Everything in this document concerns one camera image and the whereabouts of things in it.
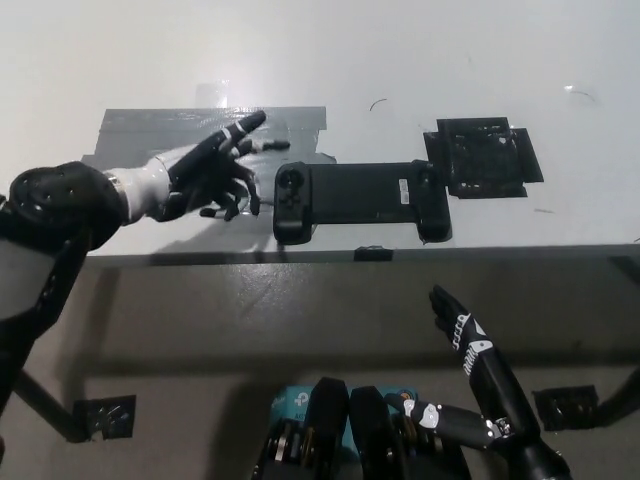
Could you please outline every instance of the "teal box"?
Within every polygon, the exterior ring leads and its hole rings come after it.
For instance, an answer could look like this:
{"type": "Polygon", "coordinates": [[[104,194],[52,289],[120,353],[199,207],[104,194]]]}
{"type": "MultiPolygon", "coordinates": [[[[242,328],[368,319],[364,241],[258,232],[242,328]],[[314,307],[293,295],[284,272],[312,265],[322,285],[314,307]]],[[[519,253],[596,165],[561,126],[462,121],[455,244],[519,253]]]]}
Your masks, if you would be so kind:
{"type": "MultiPolygon", "coordinates": [[[[387,393],[397,393],[406,396],[407,399],[418,399],[418,394],[413,388],[406,387],[376,387],[378,391],[384,397],[387,393]]],[[[278,420],[283,418],[290,418],[304,422],[305,415],[307,413],[307,406],[309,405],[309,397],[311,395],[313,387],[307,386],[292,386],[285,388],[276,398],[274,398],[271,404],[271,416],[270,425],[275,424],[278,420]]],[[[349,395],[351,395],[352,388],[349,388],[349,395]]],[[[390,413],[397,413],[397,411],[389,407],[390,413]]],[[[356,456],[358,455],[358,449],[353,441],[353,435],[351,433],[351,422],[347,421],[347,427],[342,437],[342,446],[356,456]]]]}

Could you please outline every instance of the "white table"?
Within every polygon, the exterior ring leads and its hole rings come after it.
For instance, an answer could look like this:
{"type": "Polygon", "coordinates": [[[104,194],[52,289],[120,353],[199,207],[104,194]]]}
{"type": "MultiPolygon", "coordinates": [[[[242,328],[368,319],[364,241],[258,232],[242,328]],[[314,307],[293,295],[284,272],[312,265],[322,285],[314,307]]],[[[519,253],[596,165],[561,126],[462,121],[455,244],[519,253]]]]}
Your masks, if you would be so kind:
{"type": "Polygon", "coordinates": [[[270,215],[192,214],[122,229],[116,264],[394,259],[640,248],[640,7],[632,0],[20,2],[0,12],[3,191],[21,171],[93,152],[106,109],[190,108],[228,80],[229,106],[324,106],[318,151],[339,163],[426,158],[436,119],[506,116],[544,183],[528,198],[449,198],[453,237],[415,225],[319,226],[278,252],[270,215]],[[371,104],[381,102],[369,111],[371,104]]]}

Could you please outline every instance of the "black game controller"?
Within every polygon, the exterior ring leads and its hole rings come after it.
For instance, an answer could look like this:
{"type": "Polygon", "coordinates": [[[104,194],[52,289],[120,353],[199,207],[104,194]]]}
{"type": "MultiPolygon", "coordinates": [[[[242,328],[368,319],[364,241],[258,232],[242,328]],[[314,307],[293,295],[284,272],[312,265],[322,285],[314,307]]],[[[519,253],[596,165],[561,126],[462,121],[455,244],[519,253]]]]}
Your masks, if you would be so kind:
{"type": "Polygon", "coordinates": [[[315,224],[409,222],[424,242],[450,237],[447,193],[430,162],[297,162],[276,174],[273,233],[283,245],[308,242],[315,224]]]}

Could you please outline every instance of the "robot finger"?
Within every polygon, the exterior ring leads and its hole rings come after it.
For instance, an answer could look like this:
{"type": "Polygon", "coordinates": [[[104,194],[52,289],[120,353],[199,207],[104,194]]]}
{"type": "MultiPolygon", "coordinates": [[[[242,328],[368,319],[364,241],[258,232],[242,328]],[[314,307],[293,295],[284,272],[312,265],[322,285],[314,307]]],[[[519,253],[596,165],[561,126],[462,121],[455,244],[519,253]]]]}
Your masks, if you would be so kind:
{"type": "Polygon", "coordinates": [[[240,213],[238,205],[228,193],[217,193],[212,197],[212,200],[220,206],[220,210],[225,210],[224,220],[226,222],[232,220],[240,213]]]}
{"type": "Polygon", "coordinates": [[[249,153],[260,153],[269,150],[288,150],[291,144],[286,140],[252,140],[247,138],[238,143],[237,146],[232,147],[229,152],[229,157],[232,159],[238,159],[244,157],[249,153]]]}
{"type": "Polygon", "coordinates": [[[258,215],[260,213],[260,196],[258,195],[257,179],[251,169],[244,167],[240,164],[234,164],[233,176],[238,180],[242,180],[247,186],[249,191],[249,210],[252,215],[258,215]]]}
{"type": "Polygon", "coordinates": [[[226,210],[224,212],[225,222],[230,222],[231,220],[236,218],[238,215],[240,215],[239,204],[242,201],[242,196],[240,195],[239,191],[237,193],[238,195],[235,195],[234,193],[223,194],[226,197],[225,205],[224,205],[224,209],[226,210]]]}
{"type": "Polygon", "coordinates": [[[434,292],[429,292],[429,301],[431,302],[431,309],[439,318],[447,317],[447,305],[442,300],[442,298],[440,298],[434,292]]]}
{"type": "Polygon", "coordinates": [[[222,128],[222,133],[226,139],[220,145],[220,153],[228,154],[231,149],[240,142],[244,137],[256,130],[267,119],[263,110],[258,110],[251,115],[247,115],[235,123],[222,128]]]}
{"type": "Polygon", "coordinates": [[[453,341],[453,332],[455,329],[455,323],[443,319],[442,317],[436,317],[436,327],[447,335],[450,342],[453,341]]]}
{"type": "Polygon", "coordinates": [[[449,308],[452,310],[452,313],[456,315],[469,313],[457,298],[447,292],[440,285],[435,285],[433,287],[429,298],[431,299],[432,304],[435,302],[443,308],[449,308]]]}
{"type": "Polygon", "coordinates": [[[205,207],[200,209],[200,216],[205,218],[216,218],[218,210],[213,207],[205,207]]]}
{"type": "Polygon", "coordinates": [[[249,192],[247,188],[244,187],[241,183],[236,180],[229,179],[226,182],[225,190],[232,197],[236,199],[236,203],[240,203],[243,198],[247,198],[249,196],[249,192]]]}

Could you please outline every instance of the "controller button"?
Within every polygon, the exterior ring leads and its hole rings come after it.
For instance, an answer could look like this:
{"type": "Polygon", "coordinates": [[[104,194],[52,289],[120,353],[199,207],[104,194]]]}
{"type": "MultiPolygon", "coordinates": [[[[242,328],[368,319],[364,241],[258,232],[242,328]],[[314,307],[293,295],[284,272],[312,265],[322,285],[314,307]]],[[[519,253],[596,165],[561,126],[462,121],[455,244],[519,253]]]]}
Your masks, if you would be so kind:
{"type": "Polygon", "coordinates": [[[418,182],[420,183],[420,186],[429,186],[431,184],[431,176],[432,172],[430,172],[429,170],[420,170],[420,173],[418,174],[418,182]]]}
{"type": "Polygon", "coordinates": [[[285,170],[280,174],[278,184],[281,188],[285,188],[287,190],[295,190],[297,188],[300,188],[304,184],[304,177],[298,170],[291,168],[289,170],[285,170]]]}

